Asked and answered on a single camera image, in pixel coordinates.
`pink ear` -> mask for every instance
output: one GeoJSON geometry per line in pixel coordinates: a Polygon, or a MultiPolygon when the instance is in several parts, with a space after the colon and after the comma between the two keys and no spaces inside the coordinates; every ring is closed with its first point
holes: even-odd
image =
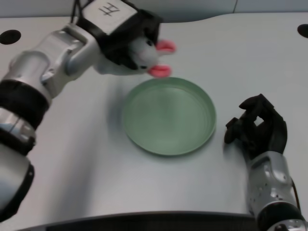
{"type": "Polygon", "coordinates": [[[155,78],[166,78],[171,75],[171,68],[168,65],[156,65],[148,73],[155,78]]]}
{"type": "Polygon", "coordinates": [[[168,53],[174,53],[177,49],[177,46],[175,45],[174,42],[169,41],[169,40],[161,40],[158,41],[157,45],[156,45],[156,49],[158,51],[164,51],[164,52],[168,52],[168,53]]]}

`black hole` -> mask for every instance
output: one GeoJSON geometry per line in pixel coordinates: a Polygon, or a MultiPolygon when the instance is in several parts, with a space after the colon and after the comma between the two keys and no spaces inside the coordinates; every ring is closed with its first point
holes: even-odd
{"type": "Polygon", "coordinates": [[[0,35],[0,43],[10,45],[16,43],[20,37],[21,33],[18,30],[7,30],[0,35]]]}
{"type": "Polygon", "coordinates": [[[151,41],[149,41],[149,40],[147,40],[147,42],[146,42],[149,46],[153,46],[153,43],[151,42],[151,41]]]}
{"type": "Polygon", "coordinates": [[[305,38],[308,38],[308,24],[302,24],[297,28],[299,34],[305,38]]]}

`white label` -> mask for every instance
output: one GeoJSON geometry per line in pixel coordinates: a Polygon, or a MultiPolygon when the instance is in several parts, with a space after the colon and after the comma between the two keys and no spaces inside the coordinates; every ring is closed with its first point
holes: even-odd
{"type": "Polygon", "coordinates": [[[83,16],[110,35],[137,11],[121,0],[95,0],[83,11],[83,16]]]}

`plate rim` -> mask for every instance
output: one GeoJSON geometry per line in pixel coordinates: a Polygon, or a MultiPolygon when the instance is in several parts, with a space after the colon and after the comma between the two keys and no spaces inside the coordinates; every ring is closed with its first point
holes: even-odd
{"type": "Polygon", "coordinates": [[[147,152],[150,152],[150,153],[153,153],[153,154],[157,154],[157,155],[163,155],[163,156],[178,156],[178,155],[184,155],[184,154],[189,154],[199,148],[201,148],[203,145],[205,145],[205,143],[212,137],[214,131],[216,130],[216,126],[217,126],[217,112],[216,112],[216,107],[214,105],[214,102],[212,100],[212,98],[209,96],[209,94],[203,90],[201,87],[199,87],[198,85],[196,85],[195,83],[192,83],[186,79],[183,79],[183,78],[179,78],[179,77],[168,77],[168,78],[164,78],[164,79],[149,79],[145,82],[142,82],[140,84],[138,84],[137,86],[135,86],[132,90],[130,90],[130,92],[127,94],[125,100],[124,100],[124,106],[122,108],[122,125],[123,125],[123,128],[124,128],[124,131],[127,135],[127,137],[134,143],[136,144],[138,147],[142,148],[143,150],[147,151],[147,152]],[[150,150],[148,148],[145,148],[143,147],[142,145],[138,144],[136,141],[134,141],[131,136],[129,135],[129,132],[128,132],[128,129],[127,129],[127,126],[126,126],[126,123],[124,122],[125,121],[125,111],[127,110],[128,108],[128,103],[132,101],[132,99],[134,98],[133,95],[136,91],[138,91],[140,88],[142,88],[144,85],[148,85],[150,84],[150,82],[156,82],[156,81],[164,81],[164,80],[176,80],[176,81],[180,81],[182,83],[186,82],[186,83],[189,83],[190,85],[193,85],[195,87],[197,87],[198,89],[200,89],[209,99],[210,99],[210,102],[213,106],[213,109],[214,109],[214,123],[213,123],[213,127],[208,135],[208,137],[202,142],[202,144],[200,145],[197,145],[197,147],[195,148],[192,148],[191,150],[189,151],[185,151],[185,152],[182,152],[182,153],[176,153],[176,154],[165,154],[165,153],[161,153],[161,152],[156,152],[156,151],[153,151],[153,150],[150,150]]]}

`plush toy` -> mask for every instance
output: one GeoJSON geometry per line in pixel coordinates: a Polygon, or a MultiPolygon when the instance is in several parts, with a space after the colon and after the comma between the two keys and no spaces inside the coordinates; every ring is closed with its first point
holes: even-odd
{"type": "Polygon", "coordinates": [[[128,45],[128,55],[134,62],[134,69],[116,64],[104,55],[101,55],[94,68],[100,74],[112,74],[127,76],[148,73],[155,78],[165,78],[171,75],[171,68],[165,64],[159,64],[161,55],[172,54],[176,51],[176,45],[167,40],[158,41],[153,44],[146,36],[141,36],[128,45]]]}

